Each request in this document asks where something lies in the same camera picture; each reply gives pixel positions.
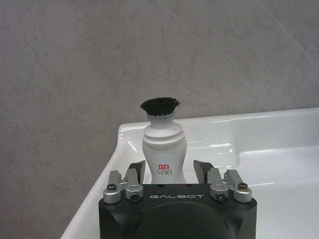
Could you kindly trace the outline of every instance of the brush head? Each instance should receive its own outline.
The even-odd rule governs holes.
[[[149,116],[166,116],[174,112],[180,103],[177,99],[170,97],[154,98],[141,104],[141,108]]]

